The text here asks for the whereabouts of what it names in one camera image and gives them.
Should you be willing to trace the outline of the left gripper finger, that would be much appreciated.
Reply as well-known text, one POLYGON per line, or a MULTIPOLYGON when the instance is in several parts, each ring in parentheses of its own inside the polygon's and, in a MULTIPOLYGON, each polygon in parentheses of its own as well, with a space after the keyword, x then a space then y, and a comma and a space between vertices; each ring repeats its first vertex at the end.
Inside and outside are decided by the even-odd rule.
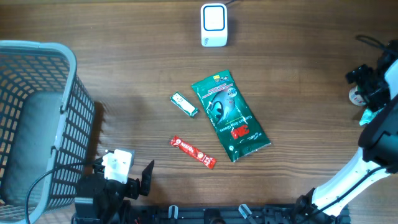
POLYGON ((104 170, 104 165, 102 165, 103 162, 103 158, 100 157, 98 159, 96 159, 95 161, 93 161, 93 165, 92 168, 94 171, 103 171, 104 170))
POLYGON ((142 171, 140 194, 143 196, 148 196, 150 193, 152 172, 154 168, 155 160, 152 160, 148 166, 142 171))

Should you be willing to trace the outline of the green lid jar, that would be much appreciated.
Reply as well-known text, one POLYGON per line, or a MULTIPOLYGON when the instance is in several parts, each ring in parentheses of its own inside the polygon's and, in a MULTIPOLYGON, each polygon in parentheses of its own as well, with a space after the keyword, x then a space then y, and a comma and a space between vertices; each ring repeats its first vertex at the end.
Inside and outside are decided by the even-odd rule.
POLYGON ((352 102, 352 104, 356 106, 365 106, 366 102, 363 99, 363 97, 359 94, 359 88, 358 86, 353 87, 349 91, 349 100, 352 102))

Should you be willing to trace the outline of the teal wipes packet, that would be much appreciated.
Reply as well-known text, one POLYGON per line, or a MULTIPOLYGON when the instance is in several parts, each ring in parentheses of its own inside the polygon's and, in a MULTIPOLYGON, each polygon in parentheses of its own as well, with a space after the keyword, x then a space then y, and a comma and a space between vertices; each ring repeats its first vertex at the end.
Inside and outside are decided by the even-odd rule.
POLYGON ((359 121, 359 125, 364 126, 365 124, 370 123, 381 111, 382 111, 382 109, 380 109, 378 111, 372 111, 369 108, 366 108, 364 110, 364 113, 363 113, 360 121, 359 121))

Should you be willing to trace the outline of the red Nescafe stick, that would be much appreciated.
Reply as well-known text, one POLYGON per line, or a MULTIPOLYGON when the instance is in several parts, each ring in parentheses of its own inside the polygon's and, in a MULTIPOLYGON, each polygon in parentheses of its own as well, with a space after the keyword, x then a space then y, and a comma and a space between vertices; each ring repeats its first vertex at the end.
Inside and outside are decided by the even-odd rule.
POLYGON ((196 159, 197 161, 200 161, 203 165, 205 165, 209 169, 213 169, 217 162, 217 160, 214 157, 210 157, 209 155, 200 151, 199 149, 187 143, 178 136, 174 136, 170 140, 170 145, 179 148, 181 151, 188 154, 192 158, 196 159))

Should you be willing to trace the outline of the small green white box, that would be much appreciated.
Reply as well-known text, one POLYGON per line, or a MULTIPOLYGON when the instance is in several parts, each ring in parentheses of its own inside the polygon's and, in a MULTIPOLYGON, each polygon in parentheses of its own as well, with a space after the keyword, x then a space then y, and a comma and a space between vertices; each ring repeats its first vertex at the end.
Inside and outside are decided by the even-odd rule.
POLYGON ((175 92, 170 100, 178 108, 180 108, 185 114, 193 118, 198 113, 198 108, 191 104, 180 92, 175 92))

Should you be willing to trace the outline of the green 3M gloves pack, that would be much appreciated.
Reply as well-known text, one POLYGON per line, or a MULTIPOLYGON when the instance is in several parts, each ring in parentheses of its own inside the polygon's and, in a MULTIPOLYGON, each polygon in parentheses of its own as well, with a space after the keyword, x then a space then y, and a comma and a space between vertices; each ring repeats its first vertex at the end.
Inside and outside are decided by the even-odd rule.
POLYGON ((229 70, 192 84, 192 89, 231 162, 271 145, 229 70))

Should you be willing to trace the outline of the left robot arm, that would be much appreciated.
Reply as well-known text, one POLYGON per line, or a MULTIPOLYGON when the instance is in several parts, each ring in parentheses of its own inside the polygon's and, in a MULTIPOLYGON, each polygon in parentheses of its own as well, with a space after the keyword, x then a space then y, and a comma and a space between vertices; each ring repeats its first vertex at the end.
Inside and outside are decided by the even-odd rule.
POLYGON ((129 199, 150 192, 154 161, 142 171, 142 179, 128 178, 125 184, 104 176, 103 159, 93 163, 94 172, 82 177, 76 187, 75 210, 71 218, 77 223, 141 223, 129 199))

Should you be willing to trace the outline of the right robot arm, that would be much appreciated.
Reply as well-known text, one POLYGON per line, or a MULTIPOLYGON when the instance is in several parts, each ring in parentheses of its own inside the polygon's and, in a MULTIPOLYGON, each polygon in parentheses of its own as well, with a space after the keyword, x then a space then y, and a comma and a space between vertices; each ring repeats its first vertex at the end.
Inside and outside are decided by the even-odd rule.
POLYGON ((341 223, 343 210, 375 182, 397 173, 397 40, 383 44, 368 35, 356 40, 382 50, 377 67, 346 74, 354 95, 376 113, 358 140, 353 158, 334 177, 298 198, 290 223, 341 223))

